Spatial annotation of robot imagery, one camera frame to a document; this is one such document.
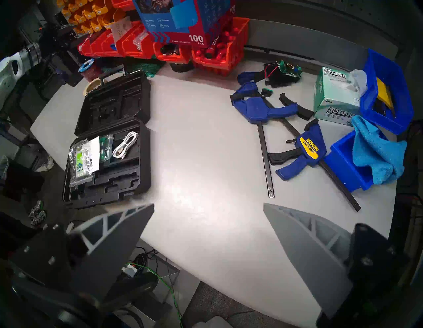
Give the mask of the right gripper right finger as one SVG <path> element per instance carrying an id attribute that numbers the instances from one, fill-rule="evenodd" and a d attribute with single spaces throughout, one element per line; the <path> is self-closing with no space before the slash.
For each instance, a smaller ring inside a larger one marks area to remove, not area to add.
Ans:
<path id="1" fill-rule="evenodd" d="M 321 307 L 318 320 L 377 320 L 407 255 L 367 224 L 352 233 L 323 217 L 264 203 L 280 244 Z"/>

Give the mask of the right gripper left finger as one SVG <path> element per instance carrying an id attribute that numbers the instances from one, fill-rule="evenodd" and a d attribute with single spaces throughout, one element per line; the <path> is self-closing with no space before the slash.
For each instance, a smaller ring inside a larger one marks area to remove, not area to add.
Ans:
<path id="1" fill-rule="evenodd" d="M 154 204 L 98 215 L 67 233 L 55 224 L 17 249 L 9 263 L 48 289 L 102 301 L 154 213 Z"/>

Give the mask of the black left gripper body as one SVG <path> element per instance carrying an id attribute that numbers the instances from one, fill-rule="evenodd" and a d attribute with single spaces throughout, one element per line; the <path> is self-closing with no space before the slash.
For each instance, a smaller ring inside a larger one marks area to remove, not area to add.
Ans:
<path id="1" fill-rule="evenodd" d="M 79 38 L 75 32 L 76 25 L 45 24 L 40 27 L 41 55 L 51 55 L 77 47 Z"/>

